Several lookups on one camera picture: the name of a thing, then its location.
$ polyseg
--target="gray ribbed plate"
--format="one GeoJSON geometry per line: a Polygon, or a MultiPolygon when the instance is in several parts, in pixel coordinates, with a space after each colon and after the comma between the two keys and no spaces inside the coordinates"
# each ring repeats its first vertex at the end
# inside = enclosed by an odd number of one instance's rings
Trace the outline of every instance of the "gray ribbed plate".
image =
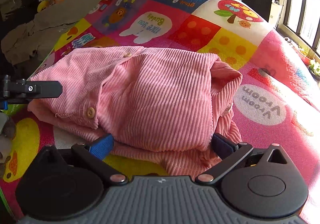
{"type": "MultiPolygon", "coordinates": [[[[50,222],[25,217],[19,224],[50,222]]],[[[82,216],[52,224],[306,224],[298,216],[282,220],[250,219],[234,212],[215,189],[199,186],[188,176],[134,177],[112,187],[102,202],[82,216]]]]}

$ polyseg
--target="orange polka dot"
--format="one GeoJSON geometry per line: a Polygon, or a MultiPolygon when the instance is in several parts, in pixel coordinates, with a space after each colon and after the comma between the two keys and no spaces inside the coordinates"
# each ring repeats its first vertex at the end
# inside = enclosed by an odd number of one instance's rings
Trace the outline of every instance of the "orange polka dot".
{"type": "Polygon", "coordinates": [[[234,57],[227,57],[226,58],[226,62],[230,65],[232,64],[236,64],[237,63],[237,60],[234,58],[234,57]]]}
{"type": "Polygon", "coordinates": [[[208,28],[208,27],[203,27],[203,28],[201,29],[201,33],[202,33],[203,35],[208,35],[210,32],[211,32],[211,29],[208,28]]]}
{"type": "Polygon", "coordinates": [[[209,49],[208,52],[209,53],[214,53],[214,54],[219,54],[220,51],[216,47],[213,47],[213,48],[209,49]]]}
{"type": "Polygon", "coordinates": [[[181,32],[179,35],[178,35],[178,38],[179,39],[183,39],[187,36],[187,34],[185,32],[181,32]]]}
{"type": "Polygon", "coordinates": [[[221,45],[227,45],[229,43],[230,39],[226,36],[222,36],[220,39],[219,39],[219,42],[221,45]]]}
{"type": "Polygon", "coordinates": [[[194,45],[200,45],[200,40],[199,39],[192,39],[191,43],[194,45]]]}
{"type": "Polygon", "coordinates": [[[196,25],[197,23],[195,21],[190,21],[187,26],[188,28],[194,28],[196,25]]]}
{"type": "Polygon", "coordinates": [[[236,47],[236,53],[238,53],[239,55],[243,55],[244,53],[246,53],[247,49],[244,46],[237,46],[236,47]]]}

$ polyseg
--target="cartoon tree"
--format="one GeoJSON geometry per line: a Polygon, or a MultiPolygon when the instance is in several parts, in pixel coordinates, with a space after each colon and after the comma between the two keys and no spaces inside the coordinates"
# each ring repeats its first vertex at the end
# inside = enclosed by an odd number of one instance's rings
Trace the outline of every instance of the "cartoon tree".
{"type": "Polygon", "coordinates": [[[251,26],[248,21],[263,21],[263,19],[259,17],[258,14],[256,14],[253,10],[235,0],[221,0],[218,2],[218,8],[219,10],[216,10],[214,13],[222,17],[229,17],[227,21],[230,24],[235,22],[236,17],[242,19],[242,21],[239,21],[239,24],[245,28],[250,28],[251,26]]]}

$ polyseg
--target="colorful blanket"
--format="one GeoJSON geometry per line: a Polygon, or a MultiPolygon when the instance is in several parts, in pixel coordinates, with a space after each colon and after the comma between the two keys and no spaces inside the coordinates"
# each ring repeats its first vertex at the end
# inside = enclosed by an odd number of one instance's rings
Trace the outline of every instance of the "colorful blanket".
{"type": "MultiPolygon", "coordinates": [[[[318,223],[320,91],[298,55],[265,20],[239,0],[101,0],[60,37],[35,73],[78,47],[136,45],[216,53],[239,70],[243,81],[233,110],[243,140],[260,148],[275,142],[284,147],[309,186],[302,217],[318,223]]],[[[65,148],[77,137],[30,113],[13,118],[17,136],[0,187],[21,217],[14,190],[31,160],[44,144],[65,148]]],[[[145,174],[164,174],[140,161],[114,156],[106,161],[128,175],[141,174],[140,167],[145,174]]]]}

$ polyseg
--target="folded pink shirt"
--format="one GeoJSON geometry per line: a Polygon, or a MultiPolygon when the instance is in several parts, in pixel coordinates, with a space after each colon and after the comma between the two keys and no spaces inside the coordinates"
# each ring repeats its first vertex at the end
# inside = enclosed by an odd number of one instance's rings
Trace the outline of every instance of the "folded pink shirt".
{"type": "Polygon", "coordinates": [[[79,48],[31,78],[63,93],[33,100],[39,120],[88,141],[111,133],[113,153],[196,176],[219,162],[214,132],[234,142],[232,98],[242,75],[216,54],[170,48],[79,48]]]}

